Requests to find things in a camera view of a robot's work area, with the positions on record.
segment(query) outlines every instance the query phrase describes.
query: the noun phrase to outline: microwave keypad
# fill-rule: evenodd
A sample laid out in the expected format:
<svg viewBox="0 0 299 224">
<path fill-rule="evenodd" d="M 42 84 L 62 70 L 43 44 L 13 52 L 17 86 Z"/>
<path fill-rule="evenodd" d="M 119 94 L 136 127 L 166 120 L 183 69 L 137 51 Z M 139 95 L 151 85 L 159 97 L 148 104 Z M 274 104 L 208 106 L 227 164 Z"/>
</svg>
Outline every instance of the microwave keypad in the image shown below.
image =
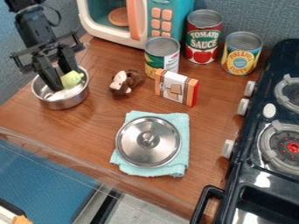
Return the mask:
<svg viewBox="0 0 299 224">
<path fill-rule="evenodd" d="M 153 18 L 160 18 L 161 17 L 161 9 L 159 9 L 159 8 L 152 8 L 151 9 L 151 16 Z"/>
<path fill-rule="evenodd" d="M 151 28 L 153 29 L 151 32 L 151 36 L 170 37 L 170 31 L 172 27 L 172 10 L 161 10 L 155 7 L 151 9 L 151 16 L 153 17 L 153 19 L 151 20 Z"/>
<path fill-rule="evenodd" d="M 167 32 L 167 31 L 164 31 L 164 32 L 162 32 L 162 34 L 161 34 L 161 36 L 162 37 L 170 37 L 170 33 L 169 32 Z"/>
<path fill-rule="evenodd" d="M 151 20 L 151 27 L 152 27 L 153 29 L 159 30 L 160 27 L 161 27 L 160 20 L 158 20 L 158 19 L 152 19 L 152 20 Z"/>
<path fill-rule="evenodd" d="M 160 31 L 157 31 L 157 30 L 153 30 L 153 31 L 151 32 L 151 36 L 152 36 L 152 37 L 159 37 L 159 36 L 161 36 L 161 32 L 160 32 Z"/>
<path fill-rule="evenodd" d="M 162 19 L 171 21 L 172 19 L 172 10 L 163 10 Z"/>
</svg>

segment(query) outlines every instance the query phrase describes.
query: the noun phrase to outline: cardboard box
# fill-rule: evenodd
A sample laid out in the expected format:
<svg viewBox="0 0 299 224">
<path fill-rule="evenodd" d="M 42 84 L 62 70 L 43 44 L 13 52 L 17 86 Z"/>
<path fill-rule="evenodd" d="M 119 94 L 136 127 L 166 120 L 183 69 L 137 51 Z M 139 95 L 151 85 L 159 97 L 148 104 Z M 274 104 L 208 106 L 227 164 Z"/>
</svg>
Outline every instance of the cardboard box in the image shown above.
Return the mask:
<svg viewBox="0 0 299 224">
<path fill-rule="evenodd" d="M 198 80 L 182 74 L 168 72 L 163 69 L 156 71 L 156 95 L 193 107 L 198 98 Z"/>
</svg>

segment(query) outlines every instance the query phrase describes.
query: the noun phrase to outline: oven handle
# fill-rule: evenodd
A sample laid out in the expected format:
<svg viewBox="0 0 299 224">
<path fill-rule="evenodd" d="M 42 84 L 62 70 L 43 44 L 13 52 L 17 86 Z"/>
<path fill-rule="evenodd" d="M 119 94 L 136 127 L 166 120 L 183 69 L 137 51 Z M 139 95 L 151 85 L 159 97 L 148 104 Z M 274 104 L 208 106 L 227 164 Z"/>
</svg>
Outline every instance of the oven handle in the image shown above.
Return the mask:
<svg viewBox="0 0 299 224">
<path fill-rule="evenodd" d="M 198 200 L 198 204 L 196 205 L 190 224 L 200 223 L 204 215 L 206 204 L 210 198 L 216 198 L 222 200 L 223 197 L 224 197 L 224 190 L 213 185 L 205 186 Z"/>
<path fill-rule="evenodd" d="M 140 40 L 147 29 L 147 0 L 127 0 L 129 31 L 131 38 Z"/>
</svg>

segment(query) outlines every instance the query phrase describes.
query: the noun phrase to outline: tin can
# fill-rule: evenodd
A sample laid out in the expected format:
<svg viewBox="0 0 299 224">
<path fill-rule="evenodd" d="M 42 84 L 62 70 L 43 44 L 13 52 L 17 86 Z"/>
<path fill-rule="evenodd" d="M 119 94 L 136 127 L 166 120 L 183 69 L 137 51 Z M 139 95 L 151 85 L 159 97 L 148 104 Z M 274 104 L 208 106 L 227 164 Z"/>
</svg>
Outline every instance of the tin can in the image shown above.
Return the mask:
<svg viewBox="0 0 299 224">
<path fill-rule="evenodd" d="M 195 10 L 188 15 L 185 55 L 197 64 L 208 64 L 217 57 L 222 17 L 214 10 Z"/>
<path fill-rule="evenodd" d="M 180 44 L 174 38 L 149 38 L 145 46 L 145 73 L 155 79 L 156 71 L 162 68 L 178 72 Z"/>
<path fill-rule="evenodd" d="M 221 66 L 230 74 L 247 75 L 254 71 L 263 42 L 247 31 L 237 31 L 226 37 Z"/>
</svg>

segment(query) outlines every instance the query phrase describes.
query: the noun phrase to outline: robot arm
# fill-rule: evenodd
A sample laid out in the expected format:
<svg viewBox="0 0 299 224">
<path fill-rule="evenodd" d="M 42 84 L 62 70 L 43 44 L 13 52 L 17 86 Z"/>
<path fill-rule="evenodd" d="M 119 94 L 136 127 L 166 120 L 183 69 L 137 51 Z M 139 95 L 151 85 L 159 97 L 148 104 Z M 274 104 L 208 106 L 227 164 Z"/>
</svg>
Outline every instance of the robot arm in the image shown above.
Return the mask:
<svg viewBox="0 0 299 224">
<path fill-rule="evenodd" d="M 75 59 L 75 52 L 84 49 L 79 41 L 76 32 L 56 38 L 52 26 L 55 24 L 49 21 L 43 12 L 41 3 L 45 0 L 4 0 L 10 11 L 16 12 L 15 26 L 17 31 L 28 47 L 22 52 L 14 52 L 11 57 L 15 60 L 18 68 L 23 72 L 27 69 L 34 69 L 45 84 L 53 91 L 63 89 L 59 74 L 52 66 L 53 62 L 59 64 L 64 74 L 75 70 L 79 72 Z M 75 45 L 62 45 L 60 41 L 73 37 Z M 31 54 L 32 61 L 29 65 L 23 65 L 20 56 Z"/>
</svg>

